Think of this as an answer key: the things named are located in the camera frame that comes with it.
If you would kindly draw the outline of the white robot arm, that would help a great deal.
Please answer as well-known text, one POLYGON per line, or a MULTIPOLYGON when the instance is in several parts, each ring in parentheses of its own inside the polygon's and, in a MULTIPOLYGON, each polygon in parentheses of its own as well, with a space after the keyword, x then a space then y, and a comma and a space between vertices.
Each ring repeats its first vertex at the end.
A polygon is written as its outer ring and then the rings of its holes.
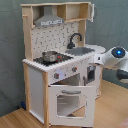
POLYGON ((94 63, 116 71, 116 77, 122 83, 128 83, 128 51, 123 47, 113 47, 103 54, 96 54, 94 63))

